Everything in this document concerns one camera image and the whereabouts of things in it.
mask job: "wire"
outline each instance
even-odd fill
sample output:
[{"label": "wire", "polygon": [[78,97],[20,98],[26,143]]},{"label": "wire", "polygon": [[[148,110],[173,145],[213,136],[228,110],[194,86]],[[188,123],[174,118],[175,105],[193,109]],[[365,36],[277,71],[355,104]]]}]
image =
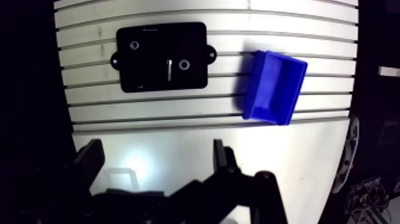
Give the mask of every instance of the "wire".
[{"label": "wire", "polygon": [[385,211],[387,212],[387,214],[389,215],[389,224],[392,223],[392,214],[389,212],[388,209],[385,209]]}]

